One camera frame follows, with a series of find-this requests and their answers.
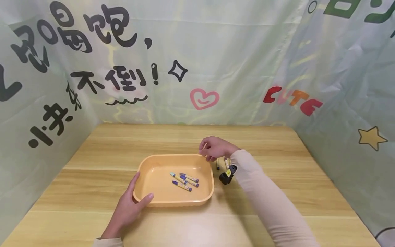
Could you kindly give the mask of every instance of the tray rim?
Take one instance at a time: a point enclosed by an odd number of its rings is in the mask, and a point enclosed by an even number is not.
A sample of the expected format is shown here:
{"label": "tray rim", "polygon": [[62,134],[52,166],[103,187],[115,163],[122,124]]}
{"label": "tray rim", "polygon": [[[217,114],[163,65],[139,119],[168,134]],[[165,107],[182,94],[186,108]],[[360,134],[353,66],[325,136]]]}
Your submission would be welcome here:
{"label": "tray rim", "polygon": [[[143,159],[143,160],[140,162],[140,165],[139,165],[139,168],[137,169],[137,172],[140,171],[141,165],[145,162],[145,160],[147,160],[147,159],[149,159],[149,158],[151,158],[151,157],[155,157],[155,156],[200,156],[200,157],[203,157],[202,155],[198,155],[198,154],[184,154],[184,155],[150,155],[150,156],[147,156],[145,159]],[[210,174],[211,174],[211,184],[213,185],[213,188],[211,189],[210,194],[209,194],[206,198],[201,199],[201,200],[188,200],[188,201],[159,201],[159,202],[150,202],[148,206],[150,206],[150,205],[156,205],[156,204],[162,204],[162,205],[166,205],[166,204],[169,204],[169,205],[171,205],[171,204],[198,204],[198,205],[201,205],[201,203],[204,203],[204,202],[208,201],[208,200],[213,196],[213,193],[214,193],[214,189],[215,189],[215,188],[214,188],[214,174],[213,174],[213,168],[210,169]],[[138,198],[138,197],[136,196],[135,190],[133,190],[133,197],[134,197],[134,198],[136,199],[136,201],[138,201],[138,202],[140,202],[140,201],[142,200],[142,198]]]}

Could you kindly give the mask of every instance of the beige sleeve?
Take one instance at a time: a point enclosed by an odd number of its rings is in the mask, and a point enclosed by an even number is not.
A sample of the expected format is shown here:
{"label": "beige sleeve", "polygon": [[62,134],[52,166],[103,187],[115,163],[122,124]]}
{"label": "beige sleeve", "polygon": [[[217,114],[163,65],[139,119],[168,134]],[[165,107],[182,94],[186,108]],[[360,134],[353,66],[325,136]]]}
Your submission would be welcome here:
{"label": "beige sleeve", "polygon": [[245,150],[232,154],[239,185],[276,247],[319,247],[311,229],[293,203]]}
{"label": "beige sleeve", "polygon": [[123,247],[122,239],[112,238],[112,239],[98,239],[96,238],[93,242],[92,247]]}

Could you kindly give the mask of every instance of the blue crayon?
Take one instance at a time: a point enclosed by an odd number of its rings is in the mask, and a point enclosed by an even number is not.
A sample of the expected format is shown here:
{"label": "blue crayon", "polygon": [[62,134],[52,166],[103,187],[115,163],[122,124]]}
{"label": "blue crayon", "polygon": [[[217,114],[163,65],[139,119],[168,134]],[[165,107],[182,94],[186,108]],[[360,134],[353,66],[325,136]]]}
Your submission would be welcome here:
{"label": "blue crayon", "polygon": [[185,185],[183,185],[182,183],[179,183],[179,182],[177,182],[177,181],[172,181],[172,182],[173,182],[173,184],[177,185],[178,187],[183,188],[184,190],[187,190],[187,191],[189,191],[189,192],[192,191],[192,188],[190,188],[190,187],[188,187],[188,186],[185,186]]}

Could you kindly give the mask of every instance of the orange plastic tray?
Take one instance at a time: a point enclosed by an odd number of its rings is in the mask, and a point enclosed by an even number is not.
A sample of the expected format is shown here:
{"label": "orange plastic tray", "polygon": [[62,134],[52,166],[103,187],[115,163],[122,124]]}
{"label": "orange plastic tray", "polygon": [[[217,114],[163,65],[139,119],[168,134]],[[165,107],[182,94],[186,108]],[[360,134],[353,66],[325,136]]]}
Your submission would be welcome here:
{"label": "orange plastic tray", "polygon": [[[140,201],[149,193],[154,199],[148,207],[200,206],[206,203],[214,192],[213,170],[201,155],[152,155],[139,166],[140,178],[133,196]],[[187,184],[192,191],[186,191],[172,183],[178,181],[170,175],[180,172],[199,179],[199,187]]]}

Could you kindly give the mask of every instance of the wood grain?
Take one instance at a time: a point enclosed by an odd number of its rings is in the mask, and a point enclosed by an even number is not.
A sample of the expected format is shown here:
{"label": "wood grain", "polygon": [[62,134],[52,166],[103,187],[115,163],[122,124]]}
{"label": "wood grain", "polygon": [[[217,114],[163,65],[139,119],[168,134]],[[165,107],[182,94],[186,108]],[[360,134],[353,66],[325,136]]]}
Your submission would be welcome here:
{"label": "wood grain", "polygon": [[[210,135],[249,151],[323,247],[379,246],[290,128],[131,124],[99,125],[2,246],[91,246],[145,157],[197,153]],[[186,242],[274,246],[237,182],[223,186],[218,179],[207,204],[146,208],[125,237],[125,246],[134,247]]]}

